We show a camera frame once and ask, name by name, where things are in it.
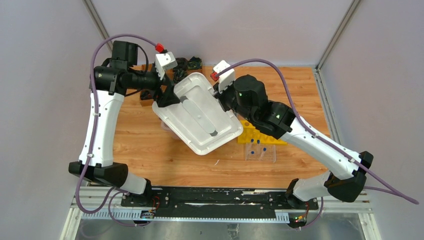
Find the yellow test tube rack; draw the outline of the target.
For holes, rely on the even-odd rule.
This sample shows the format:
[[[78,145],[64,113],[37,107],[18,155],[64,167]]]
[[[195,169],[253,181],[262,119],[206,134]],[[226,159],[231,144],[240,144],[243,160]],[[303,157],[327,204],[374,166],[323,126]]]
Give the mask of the yellow test tube rack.
[[[288,143],[283,140],[276,139],[272,136],[268,136],[264,133],[261,133],[247,120],[240,120],[240,123],[243,127],[243,132],[241,135],[239,135],[236,138],[236,142],[238,144],[247,144],[247,143],[250,143],[251,139],[254,139],[254,142],[257,142],[257,140],[260,140],[261,144],[266,144],[266,145],[276,145],[276,146],[288,145]]]

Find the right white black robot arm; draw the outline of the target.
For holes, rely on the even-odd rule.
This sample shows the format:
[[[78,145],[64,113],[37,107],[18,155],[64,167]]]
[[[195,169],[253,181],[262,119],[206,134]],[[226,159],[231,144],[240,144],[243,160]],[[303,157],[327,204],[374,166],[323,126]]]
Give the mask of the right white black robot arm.
[[[288,105],[269,100],[264,83],[252,75],[238,77],[222,91],[215,83],[213,90],[225,111],[232,110],[260,133],[296,146],[327,167],[321,175],[290,182],[285,193],[290,208],[298,209],[311,199],[326,196],[352,203],[360,195],[367,180],[366,171],[348,156],[370,168],[374,158],[371,153],[344,148],[312,126],[302,126],[305,120],[297,119]]]

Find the pink plastic bin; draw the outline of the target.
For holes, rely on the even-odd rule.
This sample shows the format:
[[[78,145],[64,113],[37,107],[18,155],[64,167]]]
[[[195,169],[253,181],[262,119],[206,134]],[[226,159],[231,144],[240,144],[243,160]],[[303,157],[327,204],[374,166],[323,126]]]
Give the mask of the pink plastic bin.
[[[161,128],[163,130],[165,130],[166,132],[168,132],[173,139],[175,139],[175,140],[179,140],[180,139],[178,137],[178,135],[168,125],[166,125],[163,121],[161,121],[161,124],[160,125],[161,125]]]

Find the white plastic lid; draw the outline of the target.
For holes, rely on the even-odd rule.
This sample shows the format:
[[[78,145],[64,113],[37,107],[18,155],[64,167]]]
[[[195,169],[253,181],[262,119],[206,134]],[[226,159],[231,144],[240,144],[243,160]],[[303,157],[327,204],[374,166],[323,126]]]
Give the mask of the white plastic lid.
[[[232,111],[223,110],[203,74],[188,75],[173,92],[179,103],[160,107],[154,102],[152,110],[197,155],[207,155],[242,134],[242,124]]]

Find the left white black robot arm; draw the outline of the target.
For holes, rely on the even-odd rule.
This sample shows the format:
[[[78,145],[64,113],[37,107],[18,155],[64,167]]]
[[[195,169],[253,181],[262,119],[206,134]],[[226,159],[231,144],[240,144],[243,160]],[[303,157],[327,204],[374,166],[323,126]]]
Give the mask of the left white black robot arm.
[[[134,175],[126,164],[115,162],[113,157],[118,115],[128,90],[152,92],[160,107],[179,103],[172,92],[174,84],[166,74],[177,65],[175,58],[162,44],[151,45],[157,52],[152,69],[136,70],[142,47],[121,40],[113,42],[111,57],[91,67],[86,139],[78,160],[68,165],[68,172],[78,177],[76,200],[80,199],[82,182],[87,181],[134,195],[135,202],[142,207],[153,201],[151,181]]]

